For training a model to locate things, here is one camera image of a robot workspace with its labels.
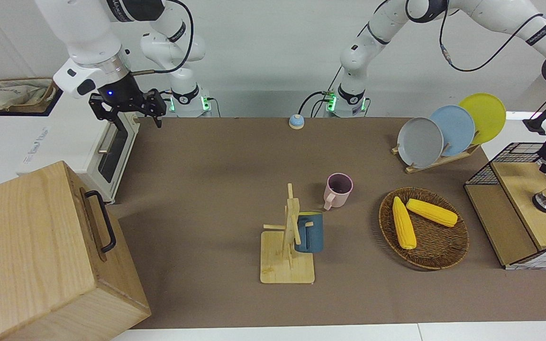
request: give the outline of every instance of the pink mug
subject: pink mug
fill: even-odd
[[[327,211],[331,207],[341,207],[347,201],[353,190],[353,180],[343,173],[334,173],[328,177],[326,190],[323,192],[325,203],[323,208]]]

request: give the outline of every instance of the mug handle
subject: mug handle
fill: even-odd
[[[328,197],[326,198],[326,202],[323,204],[323,209],[328,211],[332,207],[332,201],[336,198],[336,194],[330,193],[328,194]]]

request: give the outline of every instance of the corn cob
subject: corn cob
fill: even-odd
[[[399,197],[393,198],[393,222],[399,246],[404,250],[412,250],[416,247],[416,235],[414,227],[408,215],[408,210]]]
[[[417,199],[409,199],[406,208],[424,218],[447,227],[453,227],[459,220],[454,212]]]

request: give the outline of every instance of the brown table mat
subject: brown table mat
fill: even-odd
[[[546,320],[546,270],[503,270],[463,190],[472,157],[414,174],[390,154],[406,119],[144,120],[119,186],[119,217],[153,315],[136,328]],[[264,223],[282,224],[286,183],[303,211],[325,180],[355,182],[324,215],[313,285],[259,281]],[[428,188],[461,212],[471,246],[459,265],[411,268],[382,238],[386,193]]]

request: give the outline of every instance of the wicker basket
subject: wicker basket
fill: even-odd
[[[414,226],[417,246],[413,250],[404,250],[397,241],[395,223],[393,222],[392,205],[393,198],[396,196],[403,203],[412,198],[449,209],[459,216],[459,221],[454,227],[445,227],[408,211],[412,226]],[[446,199],[430,190],[404,187],[390,192],[381,203],[379,225],[389,246],[400,257],[421,268],[431,270],[449,268],[462,261],[469,248],[469,235],[459,212]]]

